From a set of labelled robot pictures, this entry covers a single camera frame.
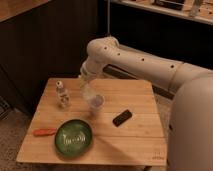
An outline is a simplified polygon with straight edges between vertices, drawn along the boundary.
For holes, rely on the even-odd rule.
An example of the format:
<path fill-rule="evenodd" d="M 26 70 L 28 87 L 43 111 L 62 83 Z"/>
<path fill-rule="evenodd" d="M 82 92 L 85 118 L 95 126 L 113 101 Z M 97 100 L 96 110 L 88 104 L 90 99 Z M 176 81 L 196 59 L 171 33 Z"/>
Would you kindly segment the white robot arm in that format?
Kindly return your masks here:
<path fill-rule="evenodd" d="M 115 37 L 91 40 L 87 44 L 87 55 L 80 68 L 80 78 L 84 82 L 89 83 L 99 77 L 107 65 L 114 65 L 172 94 L 180 94 L 181 100 L 187 98 L 189 102 L 213 102 L 211 69 L 124 50 Z"/>

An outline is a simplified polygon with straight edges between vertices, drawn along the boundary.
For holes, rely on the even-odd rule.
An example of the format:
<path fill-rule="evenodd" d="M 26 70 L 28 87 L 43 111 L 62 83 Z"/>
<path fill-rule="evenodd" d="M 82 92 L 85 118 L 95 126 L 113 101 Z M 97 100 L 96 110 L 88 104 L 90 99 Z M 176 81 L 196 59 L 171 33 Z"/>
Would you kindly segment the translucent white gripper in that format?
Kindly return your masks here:
<path fill-rule="evenodd" d="M 83 99 L 87 101 L 89 104 L 93 104 L 96 100 L 95 90 L 81 76 L 78 76 L 78 79 L 79 79 L 80 91 L 81 91 Z"/>

